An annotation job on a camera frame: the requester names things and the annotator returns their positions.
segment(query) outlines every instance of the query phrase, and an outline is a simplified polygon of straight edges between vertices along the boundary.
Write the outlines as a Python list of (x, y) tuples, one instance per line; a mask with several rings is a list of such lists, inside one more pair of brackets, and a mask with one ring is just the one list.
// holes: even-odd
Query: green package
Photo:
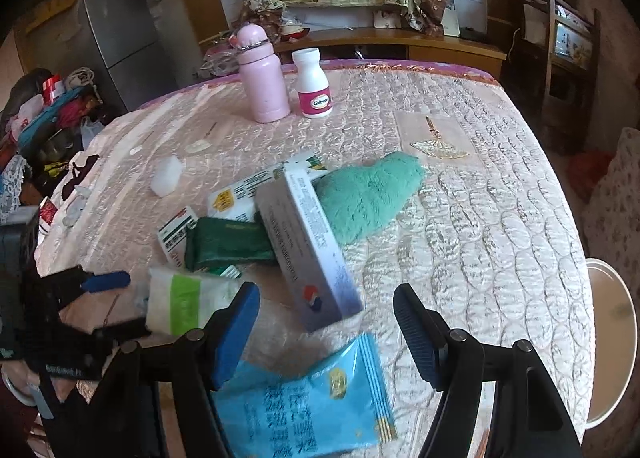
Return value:
[(184, 264), (190, 271), (255, 261), (276, 261), (262, 223), (207, 217), (187, 231)]

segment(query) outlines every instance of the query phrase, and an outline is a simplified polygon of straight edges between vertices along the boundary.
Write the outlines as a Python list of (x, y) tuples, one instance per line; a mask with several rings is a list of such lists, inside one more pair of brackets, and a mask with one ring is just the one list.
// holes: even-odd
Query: green plush toy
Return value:
[(382, 229), (420, 188), (418, 158), (393, 152), (370, 167), (343, 167), (316, 186), (335, 238), (341, 246)]

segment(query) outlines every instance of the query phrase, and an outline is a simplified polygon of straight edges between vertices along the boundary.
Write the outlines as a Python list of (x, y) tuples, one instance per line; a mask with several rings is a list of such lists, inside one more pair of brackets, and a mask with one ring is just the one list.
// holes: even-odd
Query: silver refrigerator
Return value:
[(28, 41), (37, 65), (63, 78), (93, 70), (100, 97), (123, 111), (178, 89), (146, 0), (77, 0)]

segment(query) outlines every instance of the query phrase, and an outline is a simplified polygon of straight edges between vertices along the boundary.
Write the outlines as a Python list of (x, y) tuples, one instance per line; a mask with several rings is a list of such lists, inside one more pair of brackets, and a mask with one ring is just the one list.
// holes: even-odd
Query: blue cloth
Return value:
[(37, 117), (22, 130), (20, 136), (18, 136), (18, 150), (23, 151), (24, 149), (27, 149), (31, 145), (31, 141), (33, 141), (33, 137), (37, 133), (38, 129), (47, 122), (55, 122), (58, 119), (58, 113), (60, 112), (60, 109), (62, 109), (63, 105), (71, 102), (83, 89), (83, 87), (80, 87), (64, 92), (53, 104), (49, 107), (45, 107), (43, 112), (37, 115)]

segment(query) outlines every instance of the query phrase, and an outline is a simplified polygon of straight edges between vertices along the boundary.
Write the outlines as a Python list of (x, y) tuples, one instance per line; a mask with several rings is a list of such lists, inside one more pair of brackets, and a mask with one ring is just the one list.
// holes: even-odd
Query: white bottle cap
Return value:
[(318, 48), (305, 48), (291, 54), (293, 62), (299, 64), (301, 62), (319, 62), (320, 50)]

